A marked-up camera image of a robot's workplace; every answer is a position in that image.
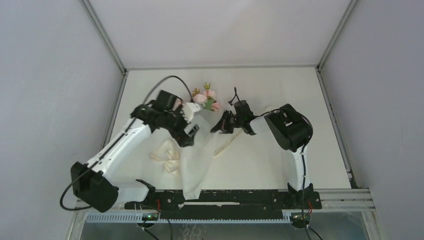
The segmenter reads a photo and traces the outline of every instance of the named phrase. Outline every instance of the white fabric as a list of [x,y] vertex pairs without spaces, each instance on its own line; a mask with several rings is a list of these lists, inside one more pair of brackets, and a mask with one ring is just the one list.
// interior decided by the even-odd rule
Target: white fabric
[[217,123],[221,114],[221,111],[202,110],[192,121],[199,126],[194,136],[194,145],[181,148],[182,192],[186,200],[199,198],[202,182],[214,156],[218,135],[210,133],[213,127],[210,123]]
[[167,139],[160,147],[150,153],[150,158],[155,161],[177,161],[180,160],[180,154],[175,143]]

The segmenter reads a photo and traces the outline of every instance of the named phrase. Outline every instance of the black cable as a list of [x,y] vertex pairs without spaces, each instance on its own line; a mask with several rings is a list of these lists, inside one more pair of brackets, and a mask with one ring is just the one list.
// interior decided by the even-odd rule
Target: black cable
[[178,80],[180,80],[181,82],[182,82],[182,84],[184,84],[184,87],[185,87],[185,89],[187,89],[187,91],[188,91],[188,95],[190,95],[190,100],[191,100],[191,102],[193,102],[193,97],[192,97],[192,92],[190,91],[190,89],[189,89],[189,87],[187,86],[187,84],[181,79],[181,78],[179,78],[178,76],[175,76],[175,75],[170,75],[170,76],[167,76],[167,77],[165,77],[165,78],[163,78],[162,80],[160,80],[158,83],[156,83],[156,85],[154,85],[154,87],[147,93],[147,96],[144,98],[144,100],[143,100],[143,103],[142,104],[146,104],[146,102],[147,102],[147,100],[149,99],[149,97],[150,97],[150,95],[152,95],[152,93],[153,93],[153,91],[156,89],[156,88],[158,88],[159,87],[159,85],[161,85],[161,83],[163,83],[163,82],[165,82],[166,80],[168,80],[168,79],[171,79],[171,78],[176,78],[176,79],[178,79]]
[[305,146],[306,146],[309,143],[309,141],[312,139],[312,135],[314,134],[314,128],[312,127],[311,121],[309,121],[309,119],[307,117],[305,117],[305,115],[303,115],[302,113],[300,113],[300,112],[298,112],[298,111],[296,111],[294,109],[287,108],[287,107],[280,107],[280,108],[276,108],[276,109],[271,110],[271,111],[264,112],[261,115],[259,115],[259,117],[262,117],[262,116],[264,116],[266,114],[269,114],[269,113],[272,113],[272,112],[275,112],[275,111],[288,111],[288,112],[292,112],[292,113],[295,113],[295,114],[299,115],[303,120],[305,120],[305,122],[310,127],[310,134],[309,134],[309,137],[308,137],[307,142],[305,143]]
[[316,234],[320,240],[323,240],[323,238],[322,238],[322,237],[318,234],[318,232],[316,232],[314,229],[312,229],[312,227],[309,227],[309,229],[310,229],[310,230],[311,230],[314,234]]
[[303,221],[303,226],[307,235],[307,238],[309,240],[312,240],[311,236],[309,235],[309,231],[308,231],[308,226],[306,225],[306,221],[305,221],[305,214],[304,214],[304,200],[305,200],[305,180],[306,180],[306,164],[305,164],[305,157],[304,157],[304,150],[305,147],[308,143],[306,143],[305,145],[303,145],[302,147],[302,151],[301,151],[301,155],[302,155],[302,163],[303,163],[303,181],[302,181],[302,215],[301,215],[301,219]]
[[[144,205],[144,204],[139,203],[139,202],[136,202],[135,204],[138,204],[138,205],[140,205],[141,207],[146,207],[146,208],[153,209],[153,210],[157,211],[158,213],[160,213],[160,212],[161,212],[161,210],[159,210],[159,209],[157,209],[157,208],[154,208],[154,207],[151,207],[151,206],[147,206],[147,205]],[[166,217],[164,217],[164,219],[166,219],[166,220],[168,221],[169,231],[170,231],[170,235],[171,235],[171,240],[173,240],[174,233],[173,233],[173,229],[172,229],[171,221],[170,221],[168,218],[166,218]]]
[[228,103],[232,106],[233,105],[233,101],[236,98],[240,102],[239,95],[237,94],[237,87],[234,87],[234,96],[232,97],[232,99],[230,101],[228,101]]
[[234,93],[235,93],[235,96],[237,97],[237,100],[240,102],[240,98],[239,98],[239,95],[237,94],[237,88],[236,87],[234,87]]
[[146,233],[148,233],[152,238],[156,239],[156,240],[160,240],[157,236],[155,236],[152,232],[150,232],[148,229],[144,228],[143,231],[145,231]]
[[92,206],[83,206],[83,207],[75,207],[75,208],[68,208],[66,206],[64,206],[64,197],[65,194],[68,192],[68,190],[72,187],[72,185],[74,185],[74,183],[76,183],[82,176],[84,176],[84,174],[88,173],[91,169],[93,169],[99,162],[96,161],[93,165],[91,165],[87,170],[85,170],[85,172],[81,173],[75,180],[73,180],[63,191],[62,196],[60,196],[60,207],[64,210],[67,211],[79,211],[79,210],[84,210],[84,209],[89,209]]

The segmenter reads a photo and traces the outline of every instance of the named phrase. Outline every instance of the aluminum frame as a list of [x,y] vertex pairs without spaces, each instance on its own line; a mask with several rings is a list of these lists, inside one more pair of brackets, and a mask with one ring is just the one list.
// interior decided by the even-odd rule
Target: aluminum frame
[[117,119],[119,105],[121,104],[122,95],[124,94],[124,89],[125,89],[125,85],[127,83],[127,78],[128,78],[128,71],[122,77],[122,80],[119,84],[119,89],[118,89],[118,92],[116,94],[116,99],[114,101],[113,108],[110,112],[110,118],[107,121],[107,130],[104,133],[103,141],[102,141],[102,144],[101,144],[102,148],[104,148],[109,143],[109,141],[111,140],[112,131],[114,129],[115,120]]
[[318,67],[315,67],[316,76],[318,77],[319,85],[321,87],[322,95],[324,96],[325,105],[327,106],[328,114],[330,116],[331,124],[334,129],[335,137],[337,139],[338,147],[340,148],[341,157],[343,159],[344,165],[346,167],[346,171],[354,175],[355,170],[352,169],[353,165],[350,161],[349,154],[346,148],[346,145],[344,143],[342,133],[339,128],[339,124],[337,121],[336,113],[333,108],[333,103],[331,101],[329,92],[327,91],[327,85],[323,79],[323,76],[321,74],[321,71],[318,69]]
[[[334,213],[334,212],[361,212],[370,240],[385,240],[384,233],[379,224],[376,208],[368,189],[318,189],[321,196],[322,209],[315,209],[314,212]],[[85,203],[79,201],[77,206]],[[202,223],[202,224],[289,224],[289,216],[299,213],[300,210],[283,210],[281,219],[273,220],[186,220],[170,219],[171,223]],[[83,232],[85,223],[142,223],[143,214],[154,213],[152,210],[135,211],[124,209],[123,206],[112,208],[105,213],[99,213],[93,209],[81,210],[75,213],[71,223],[68,239],[79,240]]]
[[356,9],[356,6],[358,5],[360,0],[350,0],[349,4],[347,5],[346,10],[344,11],[343,16],[341,17],[340,22],[338,23],[330,42],[328,43],[327,48],[324,51],[324,54],[322,55],[321,59],[319,60],[318,66],[316,66],[318,68],[319,71],[321,71],[324,67],[324,65],[326,64],[326,61],[331,53],[331,51],[333,50],[337,40],[339,39],[340,34],[343,32],[343,30],[345,29],[345,26],[348,22],[348,20],[351,18],[352,13],[354,12],[354,10]]
[[126,73],[126,69],[124,67],[124,64],[122,63],[121,58],[118,55],[117,50],[115,49],[114,45],[112,44],[112,41],[108,35],[108,33],[105,30],[105,27],[103,26],[102,22],[99,19],[99,16],[97,15],[96,11],[93,8],[92,3],[90,0],[79,0],[82,7],[84,8],[85,12],[87,13],[88,18],[90,19],[91,23],[93,24],[96,32],[100,36],[101,40],[104,43],[104,46],[107,48],[107,51],[112,56],[113,60],[115,61],[117,67],[119,68],[122,75]]

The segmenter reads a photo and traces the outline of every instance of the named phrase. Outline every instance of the gray wall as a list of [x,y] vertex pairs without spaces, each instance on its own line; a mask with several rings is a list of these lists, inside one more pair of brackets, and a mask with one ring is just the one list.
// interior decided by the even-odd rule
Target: gray wall
[[128,68],[316,65],[349,1],[91,0]]
[[389,239],[424,231],[424,1],[361,1],[324,81]]
[[64,239],[121,74],[77,0],[3,0],[0,32],[0,239]]

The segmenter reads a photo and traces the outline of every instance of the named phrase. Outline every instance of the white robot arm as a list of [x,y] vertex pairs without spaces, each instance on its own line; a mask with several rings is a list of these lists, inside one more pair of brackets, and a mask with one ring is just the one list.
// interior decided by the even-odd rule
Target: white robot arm
[[128,155],[158,128],[167,129],[180,147],[194,144],[199,127],[191,121],[201,107],[187,102],[173,109],[177,99],[160,91],[156,100],[131,113],[122,131],[96,156],[85,164],[76,162],[71,168],[74,195],[102,213],[118,203],[142,202],[151,187],[147,182],[112,182],[111,178]]
[[278,145],[288,156],[288,191],[292,193],[295,204],[302,205],[305,201],[307,203],[309,196],[314,192],[307,165],[307,144],[313,134],[309,120],[290,104],[260,116],[253,114],[245,100],[236,102],[234,109],[236,114],[225,111],[211,132],[232,134],[234,128],[242,128],[246,134],[255,135],[270,129]]

